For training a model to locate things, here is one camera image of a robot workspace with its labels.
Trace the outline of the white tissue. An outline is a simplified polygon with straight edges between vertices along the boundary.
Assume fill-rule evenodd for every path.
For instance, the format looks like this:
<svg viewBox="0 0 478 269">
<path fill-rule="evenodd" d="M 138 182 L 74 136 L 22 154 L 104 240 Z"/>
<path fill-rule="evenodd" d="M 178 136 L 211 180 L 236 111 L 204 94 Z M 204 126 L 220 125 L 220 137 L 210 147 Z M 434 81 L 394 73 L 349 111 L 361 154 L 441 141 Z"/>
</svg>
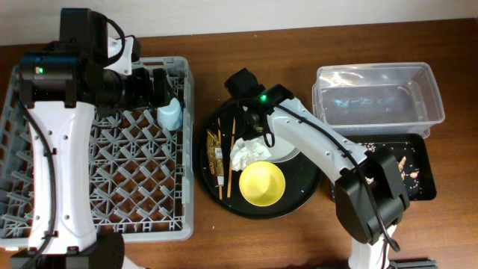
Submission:
<svg viewBox="0 0 478 269">
<path fill-rule="evenodd" d="M 244 170 L 250 164 L 257 161 L 266 161 L 270 157 L 269 148 L 263 138 L 244 140 L 239 138 L 235 141 L 232 150 L 232 170 Z"/>
</svg>

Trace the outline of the light blue cup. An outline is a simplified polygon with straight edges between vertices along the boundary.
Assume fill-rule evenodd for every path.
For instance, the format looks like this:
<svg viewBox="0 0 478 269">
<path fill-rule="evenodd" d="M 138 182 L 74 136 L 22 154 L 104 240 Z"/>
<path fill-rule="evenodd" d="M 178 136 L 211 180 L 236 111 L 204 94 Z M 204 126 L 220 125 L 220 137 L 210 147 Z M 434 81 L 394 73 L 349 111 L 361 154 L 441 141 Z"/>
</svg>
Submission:
<svg viewBox="0 0 478 269">
<path fill-rule="evenodd" d="M 175 131 L 182 127 L 182 106 L 177 98 L 172 98 L 169 105 L 157 108 L 157 121 L 162 129 Z"/>
</svg>

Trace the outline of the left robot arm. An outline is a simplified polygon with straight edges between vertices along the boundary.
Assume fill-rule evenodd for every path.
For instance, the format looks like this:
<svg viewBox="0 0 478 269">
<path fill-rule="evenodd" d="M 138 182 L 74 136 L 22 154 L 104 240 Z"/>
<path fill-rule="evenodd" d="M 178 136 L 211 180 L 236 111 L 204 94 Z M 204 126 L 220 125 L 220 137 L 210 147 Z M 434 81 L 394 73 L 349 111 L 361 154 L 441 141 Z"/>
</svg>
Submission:
<svg viewBox="0 0 478 269">
<path fill-rule="evenodd" d="M 34 162 L 34 219 L 14 268 L 132 268 L 118 232 L 100 235 L 90 208 L 89 142 L 95 116 L 179 105 L 164 69 L 134 68 L 141 46 L 88 8 L 64 8 L 60 36 L 19 64 L 16 106 Z"/>
</svg>

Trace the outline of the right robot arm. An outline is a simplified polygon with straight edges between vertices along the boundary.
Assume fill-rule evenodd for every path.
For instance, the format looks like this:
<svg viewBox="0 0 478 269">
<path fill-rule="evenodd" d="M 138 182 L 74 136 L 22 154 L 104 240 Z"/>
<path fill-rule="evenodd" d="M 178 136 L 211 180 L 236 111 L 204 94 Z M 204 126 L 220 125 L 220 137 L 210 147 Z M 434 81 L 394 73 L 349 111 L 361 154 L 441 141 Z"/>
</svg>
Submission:
<svg viewBox="0 0 478 269">
<path fill-rule="evenodd" d="M 394 155 L 343 137 L 287 88 L 266 88 L 246 68 L 231 75 L 225 88 L 243 117 L 245 139 L 262 137 L 272 147 L 280 137 L 331 180 L 336 216 L 352 238 L 349 268 L 391 268 L 389 252 L 400 251 L 392 235 L 410 206 Z"/>
</svg>

